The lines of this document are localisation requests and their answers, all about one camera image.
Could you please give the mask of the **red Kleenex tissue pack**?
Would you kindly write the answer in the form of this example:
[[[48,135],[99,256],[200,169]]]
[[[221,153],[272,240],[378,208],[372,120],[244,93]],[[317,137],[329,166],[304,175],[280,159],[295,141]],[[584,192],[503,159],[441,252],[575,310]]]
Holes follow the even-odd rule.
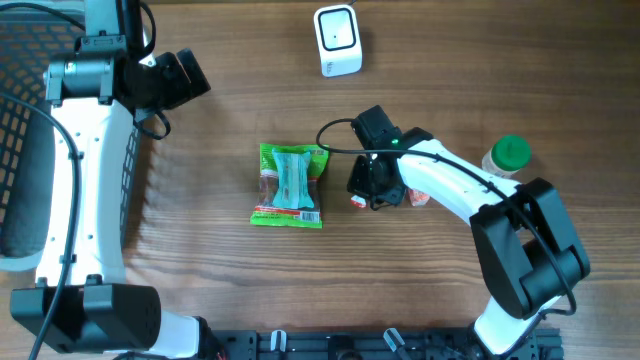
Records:
[[[430,196],[424,192],[409,189],[408,199],[412,206],[421,207],[427,204],[427,202],[430,200]]]

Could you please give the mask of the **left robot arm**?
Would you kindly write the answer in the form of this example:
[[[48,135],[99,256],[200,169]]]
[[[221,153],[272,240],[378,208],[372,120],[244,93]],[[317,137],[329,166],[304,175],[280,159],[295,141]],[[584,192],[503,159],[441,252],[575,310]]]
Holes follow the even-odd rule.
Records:
[[[207,322],[164,310],[151,286],[129,284],[122,254],[124,175],[133,132],[206,93],[193,52],[156,55],[141,1],[88,1],[81,35],[44,72],[44,118],[55,129],[47,239],[36,283],[11,294],[34,348],[117,359],[223,359]]]

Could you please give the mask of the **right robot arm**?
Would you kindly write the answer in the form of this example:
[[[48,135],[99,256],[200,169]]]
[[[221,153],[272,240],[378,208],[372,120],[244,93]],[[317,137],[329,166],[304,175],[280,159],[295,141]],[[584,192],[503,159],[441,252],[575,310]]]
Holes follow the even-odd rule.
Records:
[[[449,152],[429,132],[402,132],[380,106],[350,122],[364,152],[347,189],[370,207],[398,205],[408,189],[428,194],[470,226],[491,295],[473,324],[489,356],[506,358],[524,344],[590,261],[557,190],[536,178],[520,184]]]

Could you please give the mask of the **green lid spice jar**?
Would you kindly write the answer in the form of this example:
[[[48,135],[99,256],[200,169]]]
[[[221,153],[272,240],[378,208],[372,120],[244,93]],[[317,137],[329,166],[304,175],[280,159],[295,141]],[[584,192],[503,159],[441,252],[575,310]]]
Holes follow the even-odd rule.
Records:
[[[511,178],[532,157],[529,143],[518,135],[500,138],[482,158],[482,169],[494,176]]]

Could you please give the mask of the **green snack bag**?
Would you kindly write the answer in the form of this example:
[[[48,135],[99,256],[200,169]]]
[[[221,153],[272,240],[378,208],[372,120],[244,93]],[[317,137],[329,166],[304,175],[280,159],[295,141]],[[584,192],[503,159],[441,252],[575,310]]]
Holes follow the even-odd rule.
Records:
[[[272,151],[311,154],[308,170],[308,190],[314,201],[314,208],[284,209],[273,205],[273,199],[278,189],[278,173]],[[317,145],[260,145],[260,177],[259,197],[257,205],[250,218],[250,223],[260,226],[286,226],[321,229],[320,198],[318,182],[328,163],[329,153]]]

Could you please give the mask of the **red stick packet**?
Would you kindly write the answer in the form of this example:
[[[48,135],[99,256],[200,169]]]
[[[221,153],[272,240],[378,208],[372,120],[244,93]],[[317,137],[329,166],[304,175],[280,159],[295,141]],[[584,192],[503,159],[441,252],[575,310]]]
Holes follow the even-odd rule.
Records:
[[[351,204],[358,207],[358,208],[366,208],[367,207],[367,200],[358,196],[358,195],[353,195],[350,199]]]

